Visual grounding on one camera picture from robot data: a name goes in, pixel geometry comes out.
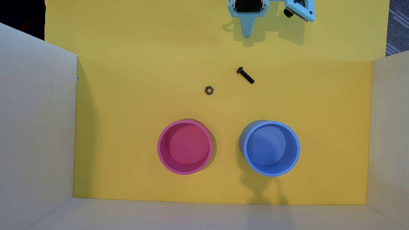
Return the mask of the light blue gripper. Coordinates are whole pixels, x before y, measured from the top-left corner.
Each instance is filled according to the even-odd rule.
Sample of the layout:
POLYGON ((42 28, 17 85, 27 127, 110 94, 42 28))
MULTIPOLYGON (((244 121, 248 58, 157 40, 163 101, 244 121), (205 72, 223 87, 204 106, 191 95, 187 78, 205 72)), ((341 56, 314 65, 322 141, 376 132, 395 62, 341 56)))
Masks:
POLYGON ((263 17, 269 8, 268 0, 228 0, 228 11, 241 23, 241 32, 245 39, 250 38, 257 17, 263 17))

